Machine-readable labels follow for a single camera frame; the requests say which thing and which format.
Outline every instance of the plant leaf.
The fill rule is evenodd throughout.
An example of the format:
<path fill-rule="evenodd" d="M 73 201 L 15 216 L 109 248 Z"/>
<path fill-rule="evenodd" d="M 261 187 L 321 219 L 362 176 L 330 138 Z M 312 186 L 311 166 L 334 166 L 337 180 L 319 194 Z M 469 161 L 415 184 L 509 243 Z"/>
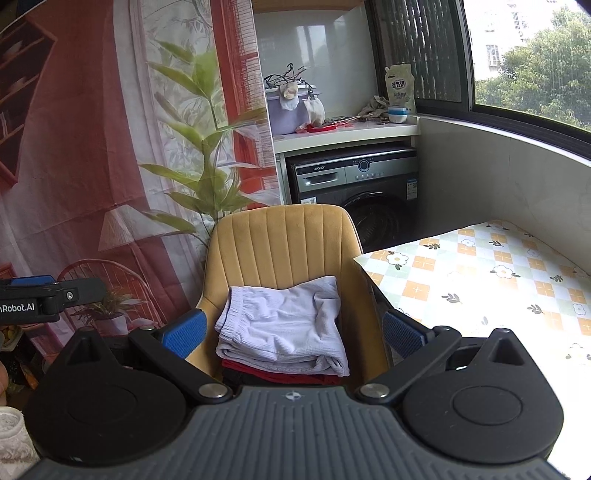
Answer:
<path fill-rule="evenodd" d="M 166 193 L 165 195 L 168 195 L 181 207 L 185 207 L 186 209 L 192 210 L 194 212 L 205 213 L 211 216 L 209 206 L 205 202 L 199 200 L 198 198 L 180 192 L 170 192 Z"/>
<path fill-rule="evenodd" d="M 149 61 L 148 65 L 150 65 L 150 67 L 152 67 L 154 70 L 160 72 L 162 75 L 168 77 L 175 83 L 178 83 L 181 87 L 186 88 L 189 92 L 193 93 L 194 95 L 199 95 L 200 97 L 207 98 L 207 95 L 199 87 L 199 85 L 192 81 L 191 78 L 189 78 L 189 76 L 185 74 L 185 72 L 171 67 L 167 67 L 166 65 L 154 63 L 153 61 Z"/>
<path fill-rule="evenodd" d="M 219 164 L 217 167 L 218 168 L 254 168 L 254 169 L 262 168 L 262 167 L 259 167 L 258 165 L 253 165 L 252 163 L 237 162 L 237 161 L 222 163 L 222 164 Z"/>
<path fill-rule="evenodd" d="M 258 190 L 257 192 L 252 193 L 242 193 L 247 199 L 250 199 L 252 202 L 262 203 L 263 205 L 280 205 L 281 204 L 281 196 L 279 193 L 279 189 L 265 189 L 265 190 Z"/>
<path fill-rule="evenodd" d="M 208 158 L 211 158 L 211 154 L 216 149 L 216 147 L 219 145 L 223 134 L 224 134 L 223 131 L 218 130 L 218 131 L 212 133 L 211 135 L 209 135 L 203 141 L 203 155 L 205 155 Z"/>
<path fill-rule="evenodd" d="M 227 195 L 222 202 L 220 209 L 223 212 L 235 212 L 236 210 L 240 210 L 249 206 L 251 203 L 252 200 L 243 197 L 240 193 L 237 193 L 233 196 Z"/>
<path fill-rule="evenodd" d="M 182 117 L 178 114 L 175 107 L 160 92 L 154 94 L 154 98 L 166 113 L 168 113 L 177 122 L 182 122 Z"/>
<path fill-rule="evenodd" d="M 234 131 L 245 138 L 254 140 L 255 142 L 258 142 L 261 139 L 261 134 L 259 133 L 258 127 L 256 125 L 244 125 L 242 127 L 236 127 Z"/>
<path fill-rule="evenodd" d="M 158 41 L 157 42 L 162 45 L 166 50 L 168 50 L 174 57 L 182 60 L 185 63 L 193 63 L 195 60 L 193 53 L 188 51 L 186 48 L 182 48 L 174 43 L 170 43 L 167 41 Z"/>
<path fill-rule="evenodd" d="M 205 155 L 203 138 L 199 135 L 199 132 L 196 129 L 184 122 L 167 122 L 166 124 L 175 130 L 175 132 L 180 133 L 184 138 L 189 140 L 195 148 Z"/>
<path fill-rule="evenodd" d="M 221 204 L 228 193 L 225 188 L 226 179 L 226 173 L 220 168 L 215 168 L 209 157 L 205 157 L 203 174 L 199 179 L 195 193 L 207 205 L 208 214 L 214 221 L 217 221 L 217 213 L 221 210 Z"/>
<path fill-rule="evenodd" d="M 191 222 L 188 222 L 184 218 L 177 217 L 176 215 L 172 215 L 168 212 L 163 212 L 162 210 L 148 210 L 147 212 L 141 213 L 155 222 L 160 222 L 176 228 L 179 232 L 197 233 L 197 229 Z"/>
<path fill-rule="evenodd" d="M 214 48 L 201 55 L 195 55 L 192 80 L 209 99 L 215 90 L 218 73 L 217 54 Z"/>
<path fill-rule="evenodd" d="M 199 177 L 194 177 L 188 173 L 184 173 L 182 171 L 172 170 L 167 167 L 163 167 L 162 165 L 156 165 L 153 163 L 144 163 L 140 164 L 140 167 L 144 170 L 148 170 L 150 173 L 158 175 L 160 177 L 165 177 L 170 180 L 174 180 L 179 182 L 181 185 L 185 185 L 189 187 L 191 190 L 195 190 L 197 187 L 197 182 L 199 181 Z"/>
<path fill-rule="evenodd" d="M 236 118 L 232 124 L 237 125 L 247 122 L 261 122 L 263 120 L 267 120 L 267 109 L 265 107 L 260 107 L 238 115 L 238 118 Z"/>

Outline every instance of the bookshelf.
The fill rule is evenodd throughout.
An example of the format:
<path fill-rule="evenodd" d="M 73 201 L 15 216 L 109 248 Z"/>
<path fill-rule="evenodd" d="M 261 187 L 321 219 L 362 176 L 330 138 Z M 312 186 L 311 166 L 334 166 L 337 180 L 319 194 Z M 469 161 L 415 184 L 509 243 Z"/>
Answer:
<path fill-rule="evenodd" d="M 26 17 L 0 35 L 0 176 L 10 186 L 18 181 L 25 121 L 54 43 Z"/>

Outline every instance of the building window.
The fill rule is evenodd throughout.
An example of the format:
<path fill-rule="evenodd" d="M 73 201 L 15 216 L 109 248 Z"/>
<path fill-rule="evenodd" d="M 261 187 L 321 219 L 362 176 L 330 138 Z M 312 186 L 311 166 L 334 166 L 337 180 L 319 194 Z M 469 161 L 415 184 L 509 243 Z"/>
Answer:
<path fill-rule="evenodd" d="M 519 23 L 519 13 L 511 12 L 511 15 L 513 16 L 513 25 L 515 26 L 515 29 L 521 30 L 521 24 Z"/>
<path fill-rule="evenodd" d="M 486 56 L 488 57 L 489 67 L 499 66 L 499 46 L 498 45 L 487 45 Z"/>

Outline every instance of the metal screw head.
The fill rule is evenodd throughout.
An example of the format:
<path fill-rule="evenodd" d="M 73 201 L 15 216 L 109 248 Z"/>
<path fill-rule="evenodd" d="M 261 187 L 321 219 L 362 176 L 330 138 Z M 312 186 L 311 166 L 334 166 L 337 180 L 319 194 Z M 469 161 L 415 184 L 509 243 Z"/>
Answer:
<path fill-rule="evenodd" d="M 361 387 L 360 392 L 365 397 L 384 398 L 388 396 L 390 389 L 380 383 L 368 383 Z"/>
<path fill-rule="evenodd" d="M 227 386 L 222 385 L 221 383 L 206 383 L 205 385 L 201 385 L 201 387 L 199 387 L 199 395 L 202 395 L 206 398 L 222 398 L 227 393 Z"/>

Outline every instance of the tree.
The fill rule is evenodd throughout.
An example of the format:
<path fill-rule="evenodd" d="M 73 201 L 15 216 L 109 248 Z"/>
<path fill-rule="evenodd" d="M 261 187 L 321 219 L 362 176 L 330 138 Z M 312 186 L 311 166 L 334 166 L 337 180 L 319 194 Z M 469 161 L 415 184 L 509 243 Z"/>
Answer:
<path fill-rule="evenodd" d="M 476 82 L 476 101 L 591 131 L 591 17 L 562 7 L 552 24 L 508 51 L 498 77 Z"/>

